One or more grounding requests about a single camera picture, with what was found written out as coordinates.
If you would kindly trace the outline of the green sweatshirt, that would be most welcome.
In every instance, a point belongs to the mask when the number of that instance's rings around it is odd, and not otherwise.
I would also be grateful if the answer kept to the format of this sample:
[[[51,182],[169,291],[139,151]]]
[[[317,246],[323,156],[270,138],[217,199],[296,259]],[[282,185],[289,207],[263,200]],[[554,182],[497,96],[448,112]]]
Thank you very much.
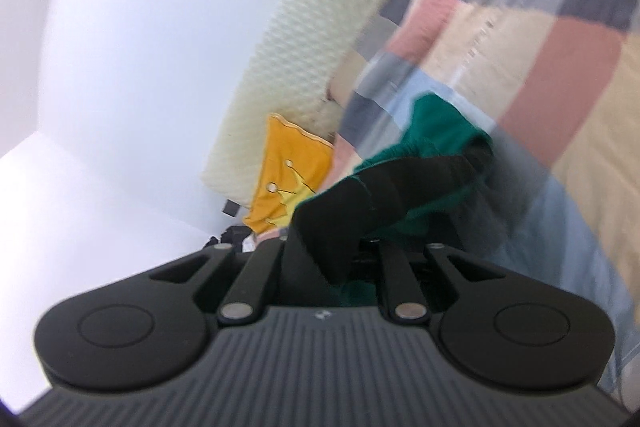
[[[423,237],[431,215],[453,210],[494,159],[490,136],[434,94],[418,98],[401,139],[299,204],[288,226],[280,291],[296,307],[371,306],[364,245]]]

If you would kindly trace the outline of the black and white clothes pile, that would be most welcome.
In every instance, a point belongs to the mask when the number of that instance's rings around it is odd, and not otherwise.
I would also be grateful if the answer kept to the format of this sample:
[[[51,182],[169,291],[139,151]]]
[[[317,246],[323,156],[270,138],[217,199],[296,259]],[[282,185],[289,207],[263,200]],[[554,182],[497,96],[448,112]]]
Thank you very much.
[[[219,236],[210,236],[202,248],[209,257],[248,258],[273,250],[273,240],[259,242],[258,236],[245,225],[231,225]]]

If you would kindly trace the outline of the yellow crown cushion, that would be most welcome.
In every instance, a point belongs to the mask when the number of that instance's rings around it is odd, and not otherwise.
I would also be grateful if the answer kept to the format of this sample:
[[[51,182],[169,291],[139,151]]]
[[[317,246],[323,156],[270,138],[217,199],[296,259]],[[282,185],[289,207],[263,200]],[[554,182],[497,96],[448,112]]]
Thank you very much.
[[[270,114],[262,168],[244,225],[256,235],[287,227],[295,207],[326,179],[333,152],[330,142]]]

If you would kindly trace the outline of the checkered pillow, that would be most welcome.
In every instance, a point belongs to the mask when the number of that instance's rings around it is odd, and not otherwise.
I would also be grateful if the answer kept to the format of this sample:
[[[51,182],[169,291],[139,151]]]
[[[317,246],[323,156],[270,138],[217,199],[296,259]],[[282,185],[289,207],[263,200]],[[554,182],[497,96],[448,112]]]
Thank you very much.
[[[377,59],[377,53],[366,60],[359,52],[349,50],[329,82],[329,98],[341,108],[345,108],[352,92],[359,86],[361,79]]]

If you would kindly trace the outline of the checkered patchwork duvet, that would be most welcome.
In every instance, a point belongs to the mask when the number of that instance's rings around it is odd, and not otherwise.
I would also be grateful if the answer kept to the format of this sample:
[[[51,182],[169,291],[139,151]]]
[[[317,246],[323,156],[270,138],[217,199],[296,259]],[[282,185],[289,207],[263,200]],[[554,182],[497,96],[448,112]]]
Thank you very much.
[[[602,388],[639,405],[639,0],[411,0],[352,92],[329,181],[397,142],[435,93],[494,143],[452,214],[463,248],[597,303]]]

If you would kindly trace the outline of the cream quilted headboard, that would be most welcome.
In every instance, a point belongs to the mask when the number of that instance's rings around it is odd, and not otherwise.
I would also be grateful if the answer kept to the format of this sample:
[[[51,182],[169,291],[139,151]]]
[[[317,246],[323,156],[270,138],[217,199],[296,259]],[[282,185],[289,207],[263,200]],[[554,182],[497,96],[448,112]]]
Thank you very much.
[[[400,25],[411,0],[281,0],[256,44],[210,150],[201,179],[250,205],[269,114],[330,139],[342,108],[329,82],[349,50],[369,60]]]

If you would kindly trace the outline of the dark wall switch left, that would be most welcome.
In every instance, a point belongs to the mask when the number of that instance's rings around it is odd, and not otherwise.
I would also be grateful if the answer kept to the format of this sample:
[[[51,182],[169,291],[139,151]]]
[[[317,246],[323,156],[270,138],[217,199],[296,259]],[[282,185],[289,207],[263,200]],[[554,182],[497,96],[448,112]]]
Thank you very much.
[[[227,199],[224,203],[224,208],[222,208],[222,213],[229,217],[236,217],[241,209],[241,205],[237,202],[233,202],[233,200]]]

